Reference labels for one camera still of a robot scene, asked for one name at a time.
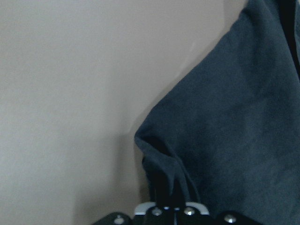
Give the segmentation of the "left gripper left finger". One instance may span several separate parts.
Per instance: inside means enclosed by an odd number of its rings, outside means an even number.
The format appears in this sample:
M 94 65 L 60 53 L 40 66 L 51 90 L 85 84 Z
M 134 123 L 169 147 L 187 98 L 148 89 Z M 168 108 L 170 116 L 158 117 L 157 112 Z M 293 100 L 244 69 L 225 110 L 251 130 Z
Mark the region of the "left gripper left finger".
M 134 225 L 173 224 L 173 183 L 149 185 L 150 201 L 139 204 L 135 209 Z

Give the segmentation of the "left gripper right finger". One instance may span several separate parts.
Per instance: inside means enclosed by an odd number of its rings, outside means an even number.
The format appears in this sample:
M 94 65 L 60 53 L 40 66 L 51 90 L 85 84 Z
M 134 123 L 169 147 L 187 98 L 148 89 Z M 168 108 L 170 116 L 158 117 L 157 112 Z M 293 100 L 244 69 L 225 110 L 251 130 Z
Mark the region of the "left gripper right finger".
M 208 225 L 209 210 L 198 202 L 186 202 L 183 190 L 178 181 L 173 191 L 173 224 L 174 225 Z

